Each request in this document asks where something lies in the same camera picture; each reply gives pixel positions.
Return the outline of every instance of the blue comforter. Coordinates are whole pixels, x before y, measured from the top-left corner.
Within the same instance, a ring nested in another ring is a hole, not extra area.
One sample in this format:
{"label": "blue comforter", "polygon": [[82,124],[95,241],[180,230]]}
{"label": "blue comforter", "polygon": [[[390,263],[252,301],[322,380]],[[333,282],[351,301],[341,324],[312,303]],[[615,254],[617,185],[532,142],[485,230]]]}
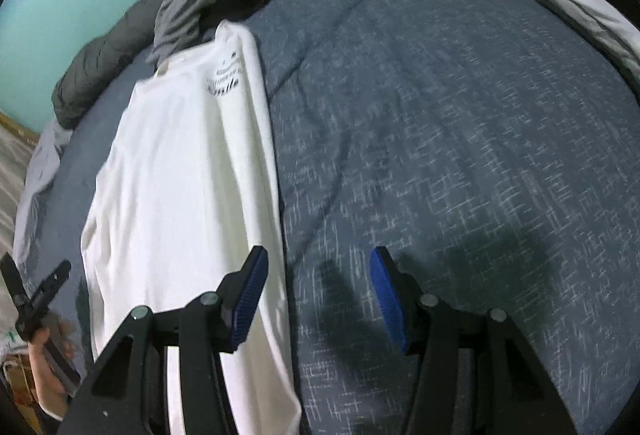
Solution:
{"label": "blue comforter", "polygon": [[[386,245],[449,304],[507,310],[578,431],[602,433],[640,379],[640,108],[615,69],[535,0],[271,0],[248,26],[303,432],[399,432],[417,361],[371,288]],[[79,236],[145,57],[76,129],[28,261],[34,279],[75,265],[56,305],[86,348]]]}

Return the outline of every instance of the human hand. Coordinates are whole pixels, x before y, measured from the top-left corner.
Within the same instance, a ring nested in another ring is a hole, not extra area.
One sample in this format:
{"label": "human hand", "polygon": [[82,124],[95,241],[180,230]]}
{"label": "human hand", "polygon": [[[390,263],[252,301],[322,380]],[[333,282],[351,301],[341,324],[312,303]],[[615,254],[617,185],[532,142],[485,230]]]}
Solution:
{"label": "human hand", "polygon": [[[70,333],[70,330],[68,323],[60,323],[60,333],[63,338]],[[28,344],[29,360],[40,407],[45,413],[61,420],[68,408],[67,394],[65,387],[51,370],[44,355],[44,345],[50,335],[48,328],[42,328],[35,333]],[[72,359],[74,356],[73,345],[68,341],[63,341],[63,355],[67,359]]]}

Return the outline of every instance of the white t-shirt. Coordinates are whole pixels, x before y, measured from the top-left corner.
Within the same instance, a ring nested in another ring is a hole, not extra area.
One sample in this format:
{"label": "white t-shirt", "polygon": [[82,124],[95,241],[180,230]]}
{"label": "white t-shirt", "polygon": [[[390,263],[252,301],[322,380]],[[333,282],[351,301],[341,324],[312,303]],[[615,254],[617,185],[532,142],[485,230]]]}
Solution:
{"label": "white t-shirt", "polygon": [[[222,355],[241,435],[298,432],[278,187],[251,33],[223,21],[213,42],[136,84],[81,238],[97,357],[129,311],[185,306],[215,290],[254,245],[269,275],[247,341]],[[168,355],[173,434],[184,433],[178,349]]]}

